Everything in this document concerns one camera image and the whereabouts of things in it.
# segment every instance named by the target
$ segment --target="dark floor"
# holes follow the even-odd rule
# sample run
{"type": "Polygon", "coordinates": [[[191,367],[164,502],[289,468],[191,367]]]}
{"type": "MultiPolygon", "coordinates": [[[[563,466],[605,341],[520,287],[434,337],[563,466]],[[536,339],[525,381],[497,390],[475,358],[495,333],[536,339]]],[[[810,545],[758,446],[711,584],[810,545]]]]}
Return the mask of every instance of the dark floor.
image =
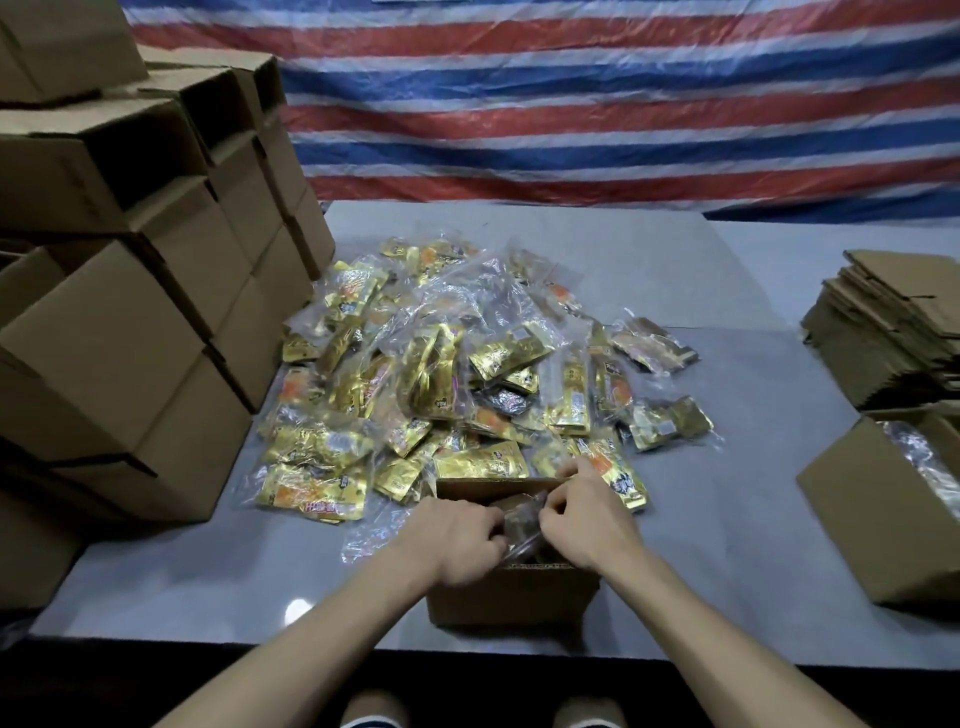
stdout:
{"type": "MultiPolygon", "coordinates": [[[[198,644],[20,642],[0,652],[0,724],[36,728],[68,719],[95,720],[98,728],[149,726],[244,651],[198,644]]],[[[806,672],[876,728],[957,725],[960,673],[835,667],[806,672]]],[[[650,725],[651,713],[669,715],[671,725],[684,728],[709,726],[677,671],[662,662],[377,652],[338,693],[319,725],[336,726],[349,695],[362,687],[398,695],[420,726],[449,724],[436,710],[438,695],[444,705],[463,706],[458,726],[537,728],[548,726],[572,694],[616,698],[633,726],[650,725]],[[522,699],[516,699],[518,693],[522,699]],[[511,699],[501,699],[505,695],[511,699]]]]}

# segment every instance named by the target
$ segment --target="blue stripe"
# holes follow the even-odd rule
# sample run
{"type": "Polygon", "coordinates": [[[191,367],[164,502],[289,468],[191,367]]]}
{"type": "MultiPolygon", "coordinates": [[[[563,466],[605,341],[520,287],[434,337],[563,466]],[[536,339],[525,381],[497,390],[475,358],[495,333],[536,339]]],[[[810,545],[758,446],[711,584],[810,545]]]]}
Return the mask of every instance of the blue stripe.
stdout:
{"type": "Polygon", "coordinates": [[[960,142],[960,119],[677,144],[455,149],[419,144],[301,142],[296,148],[302,164],[395,164],[559,172],[836,155],[945,142],[960,142]]]}
{"type": "MultiPolygon", "coordinates": [[[[623,59],[641,54],[624,53],[623,59]]],[[[613,91],[692,91],[735,85],[863,78],[960,61],[960,34],[883,45],[770,53],[720,61],[422,71],[318,72],[284,68],[287,93],[350,101],[534,97],[613,91]]]]}
{"type": "MultiPolygon", "coordinates": [[[[673,3],[683,0],[619,0],[635,3],[673,3]]],[[[553,3],[557,0],[431,0],[411,2],[410,0],[120,0],[124,8],[183,8],[204,11],[294,11],[294,12],[377,12],[409,10],[412,8],[471,8],[486,5],[538,5],[553,3]]],[[[593,3],[581,3],[588,10],[593,3]]],[[[795,7],[796,3],[784,0],[781,7],[795,7]]],[[[743,2],[731,3],[729,12],[737,12],[744,7],[743,2]]]]}
{"type": "Polygon", "coordinates": [[[764,223],[871,223],[960,217],[960,191],[931,190],[904,197],[850,197],[801,205],[738,207],[708,212],[705,217],[764,223]]]}

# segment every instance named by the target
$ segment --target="right hand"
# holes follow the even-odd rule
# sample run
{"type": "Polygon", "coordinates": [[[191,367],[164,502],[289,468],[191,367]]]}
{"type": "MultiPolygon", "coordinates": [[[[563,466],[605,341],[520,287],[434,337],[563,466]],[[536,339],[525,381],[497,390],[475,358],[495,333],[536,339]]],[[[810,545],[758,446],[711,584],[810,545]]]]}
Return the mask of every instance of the right hand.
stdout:
{"type": "Polygon", "coordinates": [[[563,557],[604,573],[617,558],[643,553],[633,516],[586,457],[564,463],[557,476],[569,479],[547,498],[540,530],[563,557]]]}

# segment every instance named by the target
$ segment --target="tarp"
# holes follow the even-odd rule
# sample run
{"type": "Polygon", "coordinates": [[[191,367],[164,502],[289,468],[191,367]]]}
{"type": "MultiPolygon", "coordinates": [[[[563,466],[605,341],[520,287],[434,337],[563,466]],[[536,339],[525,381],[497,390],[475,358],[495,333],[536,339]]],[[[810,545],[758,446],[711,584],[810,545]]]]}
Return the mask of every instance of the tarp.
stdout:
{"type": "Polygon", "coordinates": [[[322,200],[960,219],[957,0],[122,0],[282,58],[322,200]]]}

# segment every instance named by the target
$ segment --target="table surface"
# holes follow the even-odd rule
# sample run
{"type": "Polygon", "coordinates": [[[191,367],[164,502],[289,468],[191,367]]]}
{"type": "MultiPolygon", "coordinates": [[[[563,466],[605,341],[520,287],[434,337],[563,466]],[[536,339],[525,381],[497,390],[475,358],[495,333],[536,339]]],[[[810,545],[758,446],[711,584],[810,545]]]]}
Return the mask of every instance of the table surface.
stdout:
{"type": "MultiPolygon", "coordinates": [[[[677,376],[675,387],[697,398],[725,442],[633,456],[651,496],[636,516],[648,544],[792,662],[960,668],[960,625],[870,604],[794,480],[856,419],[796,332],[820,279],[839,268],[844,247],[956,255],[955,235],[861,228],[831,238],[823,228],[832,226],[816,226],[806,237],[812,226],[473,204],[337,203],[327,221],[343,257],[426,226],[459,228],[486,247],[518,234],[527,247],[583,272],[578,295],[602,317],[629,306],[688,327],[678,334],[703,361],[677,376]],[[781,254],[773,252],[779,241],[781,254]]],[[[353,568],[340,559],[348,528],[236,505],[259,452],[251,434],[210,522],[91,546],[33,634],[260,643],[335,589],[353,568]]],[[[421,602],[379,648],[663,658],[606,586],[576,634],[444,631],[429,624],[421,602]]]]}

